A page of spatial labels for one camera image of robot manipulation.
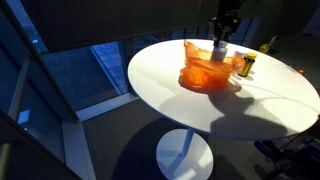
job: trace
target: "table stem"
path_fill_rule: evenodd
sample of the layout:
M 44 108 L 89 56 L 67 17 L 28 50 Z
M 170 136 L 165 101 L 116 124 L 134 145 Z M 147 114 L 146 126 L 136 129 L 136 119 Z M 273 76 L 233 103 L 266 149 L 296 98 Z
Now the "table stem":
M 180 156 L 186 156 L 190 147 L 190 143 L 193 137 L 194 131 L 192 128 L 188 128 L 186 139 L 184 140 L 183 148 L 180 153 Z

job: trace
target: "bottle cap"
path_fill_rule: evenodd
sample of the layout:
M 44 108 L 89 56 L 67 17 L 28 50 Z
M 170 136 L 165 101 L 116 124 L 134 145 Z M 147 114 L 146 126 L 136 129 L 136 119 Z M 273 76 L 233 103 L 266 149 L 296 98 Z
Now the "bottle cap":
M 219 41 L 219 46 L 218 47 L 227 47 L 228 43 L 226 41 Z
M 255 53 L 247 53 L 246 57 L 249 58 L 249 59 L 255 59 L 257 57 L 257 54 L 255 54 Z
M 299 72 L 299 74 L 303 74 L 304 70 L 300 69 L 298 72 Z

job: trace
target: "table top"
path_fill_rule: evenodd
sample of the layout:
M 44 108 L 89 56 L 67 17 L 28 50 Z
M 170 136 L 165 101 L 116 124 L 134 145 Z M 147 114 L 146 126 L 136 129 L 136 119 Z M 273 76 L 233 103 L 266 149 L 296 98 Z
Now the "table top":
M 212 51 L 213 41 L 188 40 Z M 266 54 L 228 44 L 235 50 L 257 53 L 248 77 L 233 75 L 213 95 L 180 86 L 185 67 L 183 40 L 151 45 L 138 52 L 128 68 L 129 81 L 152 108 L 195 131 L 239 140 L 271 140 L 305 131 L 320 114 L 320 99 L 311 83 L 291 67 Z

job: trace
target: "round white table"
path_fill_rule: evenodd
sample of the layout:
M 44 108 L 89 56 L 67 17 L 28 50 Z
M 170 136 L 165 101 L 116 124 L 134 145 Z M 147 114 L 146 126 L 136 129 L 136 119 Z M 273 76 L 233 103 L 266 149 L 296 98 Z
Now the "round white table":
M 213 41 L 188 40 L 212 51 Z M 180 86 L 185 67 L 183 40 L 149 46 L 137 53 L 128 69 L 129 81 L 152 108 L 188 130 L 173 130 L 157 147 L 157 162 L 168 179 L 207 179 L 213 157 L 194 131 L 238 140 L 271 140 L 300 133 L 320 114 L 320 99 L 310 82 L 286 64 L 255 50 L 228 44 L 258 56 L 248 77 L 233 75 L 212 95 Z

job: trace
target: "table pedestal base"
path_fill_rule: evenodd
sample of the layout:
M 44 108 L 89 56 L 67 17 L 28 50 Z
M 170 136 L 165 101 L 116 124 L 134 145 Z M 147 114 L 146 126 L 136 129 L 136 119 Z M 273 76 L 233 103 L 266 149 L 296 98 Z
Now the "table pedestal base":
M 156 157 L 167 179 L 208 179 L 213 168 L 210 147 L 190 129 L 165 134 L 157 146 Z

